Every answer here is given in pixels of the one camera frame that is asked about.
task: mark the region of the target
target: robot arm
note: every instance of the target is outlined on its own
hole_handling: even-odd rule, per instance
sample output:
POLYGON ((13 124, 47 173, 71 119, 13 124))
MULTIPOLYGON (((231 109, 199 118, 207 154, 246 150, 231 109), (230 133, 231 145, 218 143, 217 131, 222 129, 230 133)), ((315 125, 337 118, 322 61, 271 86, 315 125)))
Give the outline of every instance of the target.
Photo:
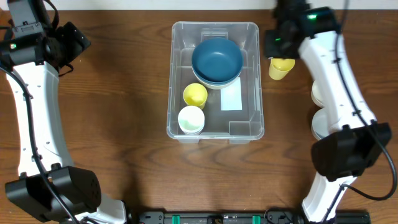
POLYGON ((340 30, 329 8, 310 9, 304 0, 280 0, 274 16, 277 28, 266 32, 266 57, 301 58, 317 81, 325 105, 330 135, 312 147, 317 174, 302 202, 307 220, 319 223, 335 217, 345 192, 341 185, 352 184, 381 153, 349 100, 336 64, 336 50, 353 101, 384 146, 391 138, 391 131, 388 124, 376 123, 365 103, 349 65, 343 38, 335 49, 340 30))
MULTIPOLYGON (((329 133, 341 131, 343 126, 347 124, 350 128, 363 127, 363 123, 353 113, 354 109, 349 102, 337 70, 334 45, 336 35, 337 33, 335 31, 315 34, 315 38, 313 39, 309 37, 305 38, 298 48, 300 57, 310 70, 312 78, 316 80, 321 87, 320 92, 324 99, 329 133)), ((368 122, 368 125, 371 125, 371 121, 376 120, 376 118, 366 105, 358 85, 355 82, 345 54, 343 38, 340 38, 340 41, 338 52, 341 58, 340 64, 343 69, 343 75, 345 76, 345 80, 356 105, 361 110, 363 118, 368 122)), ((330 182, 325 176, 317 172, 310 193, 302 202, 303 211, 307 219, 311 222, 322 222, 335 195, 338 194, 340 190, 340 185, 350 185, 356 178, 357 177, 349 175, 330 182)), ((345 190, 346 189, 344 189, 337 198, 335 205, 328 215, 328 220, 335 217, 336 207, 343 197, 345 190)))
POLYGON ((8 0, 8 4, 16 38, 0 43, 0 59, 14 93, 21 138, 19 179, 6 184, 8 199, 41 222, 68 220, 61 198, 78 221, 125 224, 124 203, 101 194, 92 171, 73 167, 63 138, 58 71, 90 41, 70 22, 55 30, 53 24, 58 22, 51 25, 42 0, 8 0), (34 145, 42 171, 36 165, 34 145), (47 189, 45 181, 50 184, 47 189))
MULTIPOLYGON (((21 80, 29 89, 32 99, 35 139, 37 152, 41 156, 46 171, 52 170, 52 164, 61 167, 73 166, 67 145, 63 138, 62 124, 58 107, 58 72, 47 62, 36 66, 34 62, 14 67, 21 80)), ((19 176, 30 177, 39 174, 36 163, 32 160, 32 149, 29 140, 27 108, 22 89, 16 81, 7 75, 14 93, 17 107, 19 136, 21 139, 21 157, 19 176)))

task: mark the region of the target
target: wood grain surface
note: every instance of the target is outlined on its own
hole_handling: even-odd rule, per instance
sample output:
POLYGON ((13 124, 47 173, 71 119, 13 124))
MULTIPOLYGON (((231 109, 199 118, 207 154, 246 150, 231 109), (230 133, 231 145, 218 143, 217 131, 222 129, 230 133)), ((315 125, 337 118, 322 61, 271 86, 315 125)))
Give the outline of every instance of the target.
MULTIPOLYGON (((0 12, 1 24, 10 18, 0 12)), ((302 61, 281 81, 261 60, 266 133, 247 145, 201 141, 183 145, 166 134, 171 29, 177 21, 253 21, 273 29, 270 11, 63 11, 91 40, 61 78, 63 132, 77 167, 96 173, 103 192, 135 211, 264 211, 299 207, 315 169, 310 130, 318 110, 302 61)), ((361 91, 398 164, 398 11, 351 11, 346 50, 361 91)), ((17 179, 19 134, 14 99, 0 77, 0 223, 38 223, 9 202, 4 184, 17 179)), ((354 186, 384 195, 391 172, 381 156, 354 186)), ((397 223, 398 195, 373 202, 348 191, 339 209, 368 210, 373 223, 397 223)))

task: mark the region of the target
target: plastic container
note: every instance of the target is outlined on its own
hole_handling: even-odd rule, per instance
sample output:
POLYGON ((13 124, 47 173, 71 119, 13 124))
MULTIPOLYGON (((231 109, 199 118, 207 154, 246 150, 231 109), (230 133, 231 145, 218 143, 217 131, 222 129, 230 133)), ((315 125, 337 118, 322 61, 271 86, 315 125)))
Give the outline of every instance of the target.
POLYGON ((262 112, 259 29, 252 22, 177 22, 172 28, 167 134, 182 143, 201 139, 224 139, 245 144, 264 135, 262 112), (186 135, 178 125, 178 114, 186 107, 184 89, 197 82, 192 69, 192 53, 202 41, 222 37, 232 40, 243 54, 240 74, 241 110, 221 110, 221 90, 208 89, 205 127, 200 134, 186 135))

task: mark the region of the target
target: blue bowl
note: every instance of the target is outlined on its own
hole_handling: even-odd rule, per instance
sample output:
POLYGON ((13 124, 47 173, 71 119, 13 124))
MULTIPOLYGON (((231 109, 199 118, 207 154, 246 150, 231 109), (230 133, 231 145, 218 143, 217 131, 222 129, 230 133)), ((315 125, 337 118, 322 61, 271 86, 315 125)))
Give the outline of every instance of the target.
POLYGON ((224 85, 241 73, 243 56, 239 47, 230 40, 208 39, 193 51, 192 68, 203 82, 224 85))

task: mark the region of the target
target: black cable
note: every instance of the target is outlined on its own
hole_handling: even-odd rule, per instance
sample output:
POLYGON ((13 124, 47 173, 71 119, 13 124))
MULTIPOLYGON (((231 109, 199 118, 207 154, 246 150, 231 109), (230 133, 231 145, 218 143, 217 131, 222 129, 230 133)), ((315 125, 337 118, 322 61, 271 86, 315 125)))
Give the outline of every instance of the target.
POLYGON ((57 29, 58 23, 60 22, 60 14, 58 13, 58 9, 54 6, 54 4, 52 4, 52 2, 50 0, 44 0, 45 2, 47 2, 52 9, 54 9, 54 20, 52 21, 52 28, 55 30, 57 29))
POLYGON ((285 212, 285 211, 282 211, 282 212, 285 214, 285 217, 287 218, 287 220, 288 220, 289 222, 293 223, 293 221, 287 216, 286 212, 285 212))
POLYGON ((275 224, 275 223, 273 223, 272 221, 270 221, 269 219, 268 219, 268 210, 266 210, 266 212, 264 213, 264 218, 267 220, 267 222, 269 222, 270 224, 275 224))
POLYGON ((65 210, 65 212, 68 214, 68 216, 72 219, 72 222, 75 224, 79 224, 79 221, 76 219, 76 217, 73 215, 73 213, 69 210, 68 206, 62 200, 62 198, 59 195, 59 193, 57 192, 57 190, 51 185, 50 181, 48 180, 47 175, 45 174, 42 164, 40 162, 40 157, 37 153, 37 146, 36 146, 35 134, 34 134, 34 125, 33 125, 33 112, 32 112, 32 105, 30 102, 30 99, 32 98, 32 96, 29 94, 27 87, 23 84, 23 82, 15 74, 13 74, 12 71, 10 71, 8 68, 4 67, 2 64, 0 64, 0 69, 3 70, 6 74, 8 74, 12 79, 14 79, 15 82, 17 82, 17 84, 22 89, 23 96, 25 98, 26 109, 27 109, 27 122, 28 122, 28 128, 29 128, 30 146, 32 148, 32 154, 33 154, 34 161, 35 161, 36 166, 40 172, 40 176, 43 179, 44 184, 49 189, 50 193, 54 196, 54 198, 58 201, 58 203, 61 205, 61 207, 65 210))
POLYGON ((70 70, 67 71, 67 72, 65 72, 64 74, 59 74, 58 77, 62 77, 62 76, 64 76, 64 75, 68 74, 68 73, 71 73, 71 72, 73 72, 73 70, 75 69, 75 68, 73 68, 73 65, 71 65, 70 63, 66 64, 66 66, 69 67, 70 70))
POLYGON ((10 40, 12 38, 12 27, 0 26, 0 30, 5 30, 4 40, 10 40))
POLYGON ((358 109, 358 107, 355 105, 354 99, 353 99, 353 97, 351 96, 351 93, 349 92, 349 89, 348 89, 348 87, 347 87, 346 81, 345 81, 345 79, 344 79, 343 72, 342 72, 341 67, 340 67, 340 58, 339 58, 339 56, 338 56, 338 40, 339 40, 339 38, 340 38, 340 35, 343 33, 344 24, 345 24, 345 21, 346 21, 346 19, 347 19, 347 14, 348 14, 348 3, 349 3, 349 0, 346 0, 346 1, 345 1, 345 9, 344 9, 344 13, 343 13, 343 18, 342 18, 342 20, 341 20, 341 25, 340 25, 340 33, 337 33, 337 36, 336 36, 336 42, 335 42, 335 59, 336 59, 336 64, 337 64, 338 72, 339 72, 339 74, 340 74, 341 81, 343 82, 343 85, 344 85, 344 88, 345 88, 345 90, 346 90, 346 92, 347 92, 348 98, 349 98, 349 100, 350 100, 350 102, 351 102, 351 105, 352 105, 352 107, 353 107, 353 109, 354 109, 354 113, 358 116, 358 118, 359 118, 359 119, 361 120, 361 122, 364 124, 364 126, 365 126, 366 129, 368 130, 369 134, 370 134, 371 137, 374 139, 374 142, 381 148, 381 150, 383 151, 384 155, 386 156, 386 158, 387 158, 387 160, 388 160, 388 163, 389 163, 389 165, 390 165, 391 172, 392 172, 392 187, 391 187, 390 192, 389 192, 387 195, 385 195, 385 196, 383 196, 383 197, 374 197, 374 196, 370 196, 370 195, 368 195, 368 194, 366 194, 366 193, 364 193, 364 192, 362 192, 362 191, 360 191, 360 190, 356 189, 355 187, 352 187, 352 186, 350 186, 350 185, 348 185, 348 184, 342 184, 341 186, 342 186, 342 187, 346 187, 346 188, 348 188, 348 189, 351 189, 351 190, 355 191, 356 193, 360 194, 361 196, 366 197, 366 198, 368 198, 368 199, 370 199, 370 200, 375 200, 375 201, 387 200, 387 199, 389 199, 389 198, 394 194, 394 192, 395 192, 396 189, 397 189, 397 171, 396 171, 396 167, 395 167, 395 165, 394 165, 394 161, 392 160, 392 158, 391 158, 390 154, 388 153, 387 149, 381 144, 381 142, 380 142, 380 140, 377 138, 376 134, 373 133, 373 130, 369 127, 369 125, 366 123, 366 121, 365 121, 364 118, 362 117, 361 111, 360 111, 360 110, 358 109))
POLYGON ((344 190, 344 187, 343 187, 343 186, 340 186, 340 188, 339 188, 338 191, 337 191, 337 194, 335 195, 333 201, 331 202, 331 205, 330 205, 330 207, 328 208, 328 211, 326 212, 326 215, 325 215, 325 217, 323 218, 323 221, 322 221, 321 223, 325 223, 325 222, 328 220, 328 216, 329 216, 331 210, 333 209, 333 207, 335 206, 335 204, 336 204, 336 202, 337 202, 337 199, 338 199, 338 197, 340 196, 340 194, 342 193, 343 190, 344 190))
POLYGON ((87 224, 88 222, 90 222, 91 224, 100 224, 92 218, 84 217, 83 219, 81 219, 81 224, 87 224))

